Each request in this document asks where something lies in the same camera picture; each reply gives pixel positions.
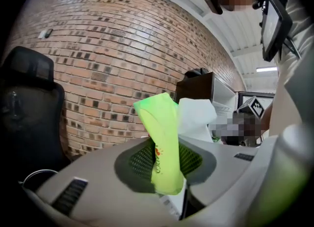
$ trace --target brick wall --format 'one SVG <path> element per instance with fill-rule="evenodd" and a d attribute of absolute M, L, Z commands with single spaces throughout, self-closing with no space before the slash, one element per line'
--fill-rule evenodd
<path fill-rule="evenodd" d="M 52 28 L 47 39 L 41 30 Z M 168 0 L 28 0 L 8 40 L 54 61 L 66 91 L 61 140 L 72 153 L 147 135 L 132 104 L 168 92 L 192 68 L 243 83 L 228 54 Z"/>

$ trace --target fluorescent light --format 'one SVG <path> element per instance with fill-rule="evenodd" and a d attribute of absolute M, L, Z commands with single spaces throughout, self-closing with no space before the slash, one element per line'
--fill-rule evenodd
<path fill-rule="evenodd" d="M 257 68 L 256 72 L 272 72 L 272 71 L 278 71 L 277 67 L 263 67 L 263 68 Z"/>

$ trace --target black office chair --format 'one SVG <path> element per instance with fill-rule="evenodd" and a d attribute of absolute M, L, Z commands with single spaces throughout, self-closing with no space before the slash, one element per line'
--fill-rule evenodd
<path fill-rule="evenodd" d="M 15 47 L 0 68 L 1 142 L 13 151 L 17 180 L 27 178 L 24 185 L 32 190 L 71 162 L 60 143 L 63 101 L 64 89 L 53 81 L 53 61 Z"/>

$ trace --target neon yellow object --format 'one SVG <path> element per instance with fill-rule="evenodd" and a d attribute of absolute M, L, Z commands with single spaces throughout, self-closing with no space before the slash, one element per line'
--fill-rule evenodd
<path fill-rule="evenodd" d="M 156 162 L 152 171 L 155 191 L 177 195 L 183 188 L 180 171 L 177 107 L 168 93 L 134 103 L 134 108 L 155 143 Z"/>

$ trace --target beige clothing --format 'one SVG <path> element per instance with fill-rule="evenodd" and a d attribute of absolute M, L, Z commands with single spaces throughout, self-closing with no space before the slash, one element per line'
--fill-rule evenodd
<path fill-rule="evenodd" d="M 300 1 L 288 0 L 286 10 L 293 21 L 289 37 L 292 38 L 297 47 L 301 59 L 298 60 L 297 56 L 290 52 L 285 45 L 282 49 L 281 60 L 279 59 L 279 54 L 275 56 L 275 61 L 279 69 L 279 79 L 276 95 L 273 100 L 269 136 L 278 135 L 289 125 L 301 122 L 300 114 L 285 89 L 284 84 L 293 75 L 302 57 L 314 47 L 314 24 Z"/>

